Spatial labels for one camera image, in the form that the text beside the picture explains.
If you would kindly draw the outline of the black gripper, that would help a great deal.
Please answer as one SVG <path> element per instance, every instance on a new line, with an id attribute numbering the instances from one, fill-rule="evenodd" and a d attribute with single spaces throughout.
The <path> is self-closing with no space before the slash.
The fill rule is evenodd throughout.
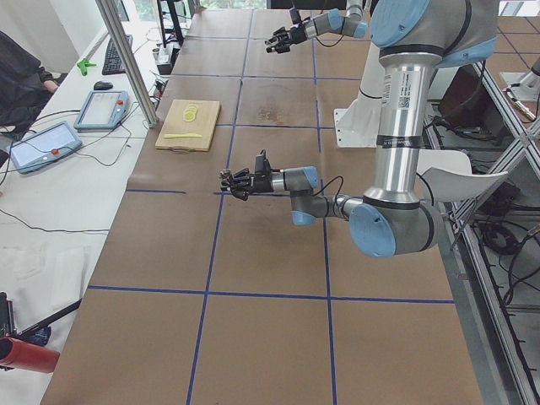
<path id="1" fill-rule="evenodd" d="M 223 169 L 219 172 L 219 178 L 222 180 L 220 186 L 221 191 L 228 192 L 233 197 L 240 200 L 247 200 L 250 194 L 253 193 L 270 193 L 273 191 L 273 172 L 271 169 L 258 171 L 252 174 L 248 168 L 236 172 L 231 169 Z M 224 181 L 241 182 L 229 184 Z"/>
<path id="2" fill-rule="evenodd" d="M 285 27 L 280 27 L 273 32 L 273 37 L 276 40 L 266 40 L 266 52 L 267 53 L 286 53 L 290 52 L 290 46 L 298 45 L 306 41 L 305 26 L 297 24 L 292 26 L 289 30 Z"/>

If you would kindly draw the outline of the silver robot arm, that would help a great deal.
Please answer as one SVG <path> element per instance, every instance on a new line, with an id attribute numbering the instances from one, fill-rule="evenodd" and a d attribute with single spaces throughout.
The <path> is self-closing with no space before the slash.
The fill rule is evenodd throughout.
<path id="1" fill-rule="evenodd" d="M 253 169 L 223 170 L 222 190 L 241 200 L 287 192 L 295 224 L 344 219 L 355 245 L 369 257 L 429 249 L 443 226 L 434 205 L 440 196 L 429 184 L 429 200 L 420 200 L 414 182 L 430 81 L 439 68 L 480 62 L 494 52 L 498 9 L 496 1 L 350 1 L 344 12 L 331 9 L 306 19 L 291 9 L 292 26 L 273 33 L 268 52 L 284 53 L 326 33 L 369 35 L 380 51 L 384 75 L 373 184 L 361 197 L 325 196 L 314 167 L 277 170 L 259 154 Z"/>
<path id="2" fill-rule="evenodd" d="M 373 14 L 376 4 L 377 1 L 347 1 L 345 16 L 337 8 L 325 11 L 326 4 L 323 4 L 321 12 L 314 18 L 302 19 L 296 4 L 291 1 L 289 16 L 293 25 L 289 30 L 281 27 L 274 31 L 273 36 L 265 40 L 266 52 L 289 52 L 292 45 L 317 39 L 327 33 L 361 39 L 368 28 L 368 23 L 363 19 L 364 12 Z"/>

